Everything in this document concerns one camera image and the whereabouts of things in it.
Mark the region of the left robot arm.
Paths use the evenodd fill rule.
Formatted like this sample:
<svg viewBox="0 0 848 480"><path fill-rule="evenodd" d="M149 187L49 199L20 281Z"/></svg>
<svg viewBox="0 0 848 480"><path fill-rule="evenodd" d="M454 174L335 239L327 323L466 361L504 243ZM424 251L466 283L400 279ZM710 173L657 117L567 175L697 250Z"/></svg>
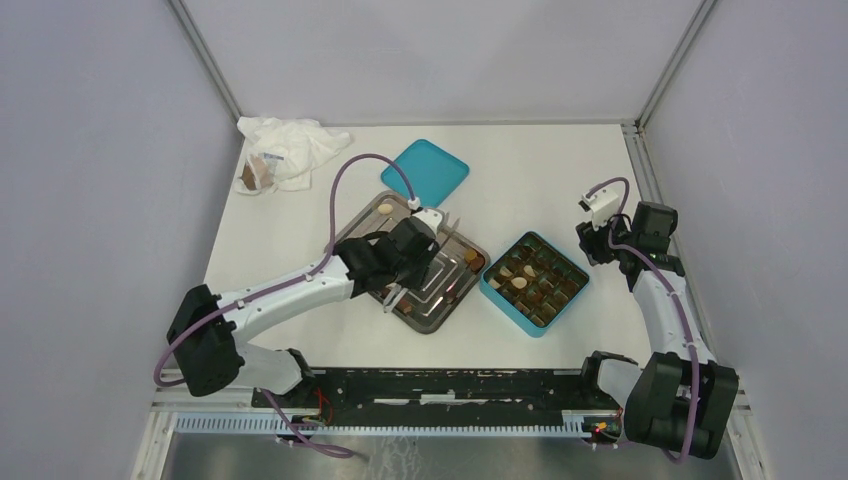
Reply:
<svg viewBox="0 0 848 480"><path fill-rule="evenodd" d="M179 383L194 397L229 386L267 390L290 407L306 405L315 377L293 348L270 350L253 339L310 310L363 294L389 293L385 310L398 297L422 287L440 250L437 234L444 215L421 209L390 231L349 237L331 246L315 264L252 288L214 294L207 285L189 290L168 330L166 358L174 358Z"/></svg>

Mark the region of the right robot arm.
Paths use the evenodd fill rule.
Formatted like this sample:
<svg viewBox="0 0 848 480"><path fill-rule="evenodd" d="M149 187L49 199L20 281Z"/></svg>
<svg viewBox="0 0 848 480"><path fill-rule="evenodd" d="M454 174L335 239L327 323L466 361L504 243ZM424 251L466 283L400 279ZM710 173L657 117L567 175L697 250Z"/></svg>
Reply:
<svg viewBox="0 0 848 480"><path fill-rule="evenodd" d="M622 409L623 435L665 451L675 461L712 459L718 453L739 378L720 365L693 321L682 261L669 254L678 213L641 201L632 217L617 195L583 197L589 220L579 224L579 246L592 265L616 263L646 324L652 354L645 366L597 351L577 382L580 400Z"/></svg>

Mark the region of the teal chocolate box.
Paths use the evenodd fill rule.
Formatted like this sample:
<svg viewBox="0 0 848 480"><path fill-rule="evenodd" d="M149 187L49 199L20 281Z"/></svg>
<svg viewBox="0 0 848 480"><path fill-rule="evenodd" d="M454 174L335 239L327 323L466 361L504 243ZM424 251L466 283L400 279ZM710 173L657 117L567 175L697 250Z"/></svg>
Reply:
<svg viewBox="0 0 848 480"><path fill-rule="evenodd" d="M535 278L524 274L531 265ZM524 277L528 285L516 289L510 280ZM524 333L533 338L544 336L583 291L590 277L541 235L524 233L482 273L480 290Z"/></svg>

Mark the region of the steel tray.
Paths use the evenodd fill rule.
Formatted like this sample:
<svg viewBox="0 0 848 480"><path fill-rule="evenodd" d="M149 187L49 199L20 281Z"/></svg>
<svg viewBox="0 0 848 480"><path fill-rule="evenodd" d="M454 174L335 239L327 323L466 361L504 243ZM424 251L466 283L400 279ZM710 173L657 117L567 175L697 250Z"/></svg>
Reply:
<svg viewBox="0 0 848 480"><path fill-rule="evenodd" d="M382 192L336 234L335 240L388 232L411 213L402 195ZM489 254L460 233L458 225L457 220L449 219L439 232L438 241L444 246L430 265L425 288L408 293L392 310L418 333L431 334L439 329L490 265Z"/></svg>

